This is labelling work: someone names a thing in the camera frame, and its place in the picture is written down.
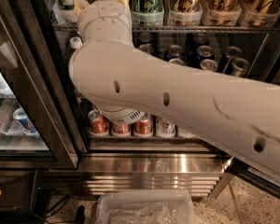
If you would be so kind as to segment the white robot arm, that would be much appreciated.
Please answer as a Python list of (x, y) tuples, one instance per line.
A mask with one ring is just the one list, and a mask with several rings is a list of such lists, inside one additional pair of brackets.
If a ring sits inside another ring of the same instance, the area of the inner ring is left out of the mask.
[(133, 45), (127, 0), (75, 0), (77, 90), (112, 121), (167, 119), (280, 181), (280, 86), (176, 65)]

